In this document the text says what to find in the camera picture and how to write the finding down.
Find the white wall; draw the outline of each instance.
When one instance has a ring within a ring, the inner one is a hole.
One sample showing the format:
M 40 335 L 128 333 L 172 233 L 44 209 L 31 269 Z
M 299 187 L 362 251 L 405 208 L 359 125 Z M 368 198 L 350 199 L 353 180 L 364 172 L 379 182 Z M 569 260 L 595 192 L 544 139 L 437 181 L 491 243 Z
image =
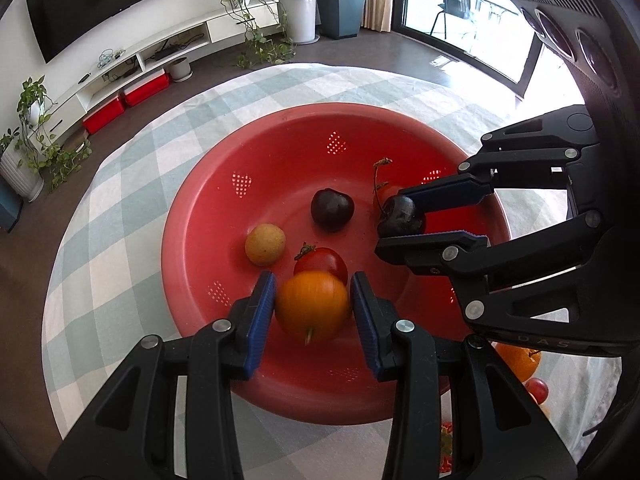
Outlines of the white wall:
M 31 27 L 26 0 L 13 0 L 0 19 L 0 126 L 18 125 L 15 107 L 29 77 L 45 75 L 55 100 L 87 72 L 107 49 L 127 48 L 172 25 L 219 8 L 220 0 L 144 0 L 101 23 L 44 63 Z

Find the checkered tablecloth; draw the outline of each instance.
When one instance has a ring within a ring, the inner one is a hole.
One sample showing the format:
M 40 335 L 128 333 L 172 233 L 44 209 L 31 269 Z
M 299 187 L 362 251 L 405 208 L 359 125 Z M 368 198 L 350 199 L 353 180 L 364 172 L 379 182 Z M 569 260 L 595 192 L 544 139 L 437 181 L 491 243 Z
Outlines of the checkered tablecloth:
M 101 165 L 79 203 L 54 264 L 42 327 L 42 362 L 51 407 L 64 436 L 108 375 L 142 336 L 178 337 L 160 276 L 164 222 L 187 174 L 223 137 L 263 115 L 317 102 L 390 108 L 442 132 L 467 153 L 502 126 L 497 117 L 436 84 L 363 68 L 289 64 L 209 89 L 165 113 Z M 562 221 L 558 192 L 500 193 L 511 231 L 521 236 Z M 537 376 L 551 388 L 552 422 L 578 458 L 584 430 L 609 407 L 620 361 L 544 354 Z M 379 478 L 389 421 L 314 426 L 234 398 L 248 479 Z M 184 415 L 176 463 L 184 475 Z

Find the drawer handle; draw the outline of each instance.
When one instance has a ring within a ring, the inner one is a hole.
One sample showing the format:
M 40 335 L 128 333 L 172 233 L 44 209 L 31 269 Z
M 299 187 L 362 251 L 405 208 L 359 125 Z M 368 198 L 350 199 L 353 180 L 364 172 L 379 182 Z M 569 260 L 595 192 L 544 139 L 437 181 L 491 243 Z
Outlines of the drawer handle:
M 60 120 L 58 121 L 58 124 L 56 124 L 56 125 L 55 125 L 52 129 L 50 129 L 49 131 L 50 131 L 50 132 L 52 132 L 53 130 L 55 130 L 58 126 L 60 126 L 60 124 L 62 124 L 62 121 L 63 121 L 63 120 L 64 120 L 64 119 L 60 119 Z

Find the black door frame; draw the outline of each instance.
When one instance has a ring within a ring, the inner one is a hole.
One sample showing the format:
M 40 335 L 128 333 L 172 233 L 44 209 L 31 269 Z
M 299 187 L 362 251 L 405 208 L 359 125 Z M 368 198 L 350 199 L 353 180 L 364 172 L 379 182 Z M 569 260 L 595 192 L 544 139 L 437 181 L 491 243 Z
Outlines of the black door frame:
M 394 0 L 394 9 L 391 15 L 391 30 L 407 36 L 409 38 L 413 38 L 414 40 L 421 41 L 422 43 L 428 44 L 438 50 L 442 51 L 444 54 L 448 56 L 452 56 L 460 61 L 464 61 L 465 63 L 471 65 L 474 68 L 477 68 L 480 72 L 487 74 L 488 76 L 495 79 L 497 82 L 505 85 L 509 90 L 511 90 L 514 94 L 516 94 L 519 98 L 524 99 L 524 94 L 529 87 L 529 83 L 531 82 L 531 77 L 533 76 L 533 71 L 536 68 L 536 64 L 538 63 L 538 58 L 540 57 L 540 52 L 542 51 L 542 41 L 537 34 L 533 35 L 533 40 L 531 41 L 531 46 L 529 48 L 529 54 L 527 56 L 527 60 L 524 63 L 524 68 L 522 70 L 522 76 L 519 81 L 514 81 L 509 77 L 505 76 L 502 72 L 496 70 L 495 68 L 487 65 L 482 62 L 479 58 L 472 56 L 466 51 L 462 50 L 459 47 L 456 47 L 446 41 L 440 40 L 438 38 L 434 38 L 430 36 L 426 32 L 421 32 L 420 30 L 415 30 L 414 28 L 407 27 L 404 22 L 406 20 L 406 3 L 407 0 Z

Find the tomato stem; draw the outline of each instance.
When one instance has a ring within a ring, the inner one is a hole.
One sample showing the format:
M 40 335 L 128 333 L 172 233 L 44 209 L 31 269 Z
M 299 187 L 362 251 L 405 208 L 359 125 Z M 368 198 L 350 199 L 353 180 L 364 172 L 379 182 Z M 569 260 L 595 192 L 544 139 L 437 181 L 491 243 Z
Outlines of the tomato stem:
M 294 256 L 293 259 L 298 261 L 305 254 L 312 253 L 315 250 L 316 250 L 316 246 L 315 245 L 307 245 L 306 242 L 302 242 L 302 248 L 300 249 L 300 252 L 298 253 L 297 256 Z
M 378 203 L 378 207 L 380 208 L 380 212 L 382 213 L 382 204 L 380 203 L 380 197 L 378 196 L 378 190 L 385 187 L 388 182 L 383 182 L 380 186 L 378 186 L 378 168 L 380 166 L 386 166 L 387 164 L 391 164 L 393 161 L 388 158 L 381 158 L 373 165 L 373 193 L 376 195 L 376 202 Z

